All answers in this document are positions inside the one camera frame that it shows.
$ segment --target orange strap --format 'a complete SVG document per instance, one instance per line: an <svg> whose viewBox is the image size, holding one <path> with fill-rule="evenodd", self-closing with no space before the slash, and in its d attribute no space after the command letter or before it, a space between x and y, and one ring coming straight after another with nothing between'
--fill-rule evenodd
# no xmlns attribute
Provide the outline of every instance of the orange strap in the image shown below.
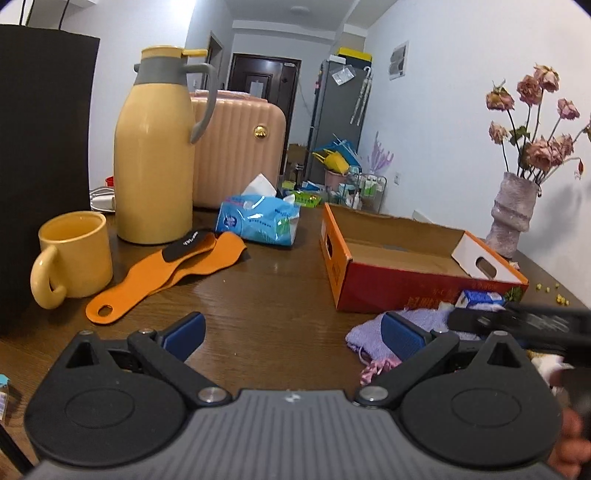
<svg viewBox="0 0 591 480"><path fill-rule="evenodd" d="M217 239L213 250L185 260L176 269L173 276L161 288L153 291L150 295L174 287L187 275L211 275L223 268L231 267L238 261L244 250L246 250L246 245L242 238L235 233L224 232Z"/></svg>
<svg viewBox="0 0 591 480"><path fill-rule="evenodd" d="M162 250L153 253L131 267L119 285L93 298L86 306L86 316L99 325L108 325L119 320L150 293L164 285L185 260L213 250L215 245L215 235L208 233L197 248L174 262L164 261ZM100 315L99 311L103 308L110 309L110 312Z"/></svg>

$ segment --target wooden table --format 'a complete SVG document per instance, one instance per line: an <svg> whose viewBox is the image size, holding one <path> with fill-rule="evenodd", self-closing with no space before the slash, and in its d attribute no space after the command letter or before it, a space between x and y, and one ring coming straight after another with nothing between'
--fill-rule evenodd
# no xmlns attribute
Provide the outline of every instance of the wooden table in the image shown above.
<svg viewBox="0 0 591 480"><path fill-rule="evenodd" d="M2 325L0 373L21 395L8 419L8 432L33 459L23 429L25 406L58 354L80 330L96 330L102 338L125 338L142 327L161 330L192 311L207 319L204 344L189 363L233 394L240 388L272 390L343 389L349 395L359 385L362 365L345 345L355 325L369 314L335 310L320 250L320 209L302 209L292 250L249 244L250 259L231 268L175 286L145 299L122 320L109 326L91 324L85 316L88 299L66 300L56 310L32 304L19 318ZM212 212L195 212L196 228L211 227ZM114 283L129 268L154 252L119 240L109 218ZM523 255L516 260L530 279L525 301L555 304L556 281ZM535 285L552 286L552 292ZM571 307L583 307L565 289ZM0 454L0 480L19 475Z"/></svg>

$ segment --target refrigerator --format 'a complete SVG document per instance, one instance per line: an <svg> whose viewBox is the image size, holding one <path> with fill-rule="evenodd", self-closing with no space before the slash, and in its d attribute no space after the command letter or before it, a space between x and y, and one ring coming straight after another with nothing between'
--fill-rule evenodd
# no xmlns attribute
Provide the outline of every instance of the refrigerator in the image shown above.
<svg viewBox="0 0 591 480"><path fill-rule="evenodd" d="M349 140L357 149L365 119L364 112L357 126L358 112L353 124L350 123L365 80L365 72L363 69L349 65L349 68L355 71L355 78L339 86L332 77L332 73L342 69L343 66L335 61L324 61L320 67L319 86L316 89L304 178L322 185L324 185L324 166L313 157L312 152L322 145L331 143L335 140L335 135L340 140Z"/></svg>

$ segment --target yellow box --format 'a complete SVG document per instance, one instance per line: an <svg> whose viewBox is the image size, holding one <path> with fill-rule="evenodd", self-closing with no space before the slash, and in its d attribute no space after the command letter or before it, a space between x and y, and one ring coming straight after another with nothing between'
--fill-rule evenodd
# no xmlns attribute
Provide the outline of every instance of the yellow box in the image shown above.
<svg viewBox="0 0 591 480"><path fill-rule="evenodd" d="M353 50L352 48L346 48L346 47L339 48L337 55L340 55L342 57L353 57L353 58L365 60L365 61L372 61L372 59L373 59L371 53L365 53L362 51Z"/></svg>

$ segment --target mug handle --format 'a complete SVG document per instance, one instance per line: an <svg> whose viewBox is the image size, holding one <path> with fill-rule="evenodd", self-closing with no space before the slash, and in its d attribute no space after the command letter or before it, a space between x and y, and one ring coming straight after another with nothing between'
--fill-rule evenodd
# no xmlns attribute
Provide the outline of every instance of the mug handle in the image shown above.
<svg viewBox="0 0 591 480"><path fill-rule="evenodd" d="M31 270L31 292L35 301L44 309L58 308L66 298L66 288L58 285L51 289L49 270L58 254L55 245L50 245L39 254Z"/></svg>

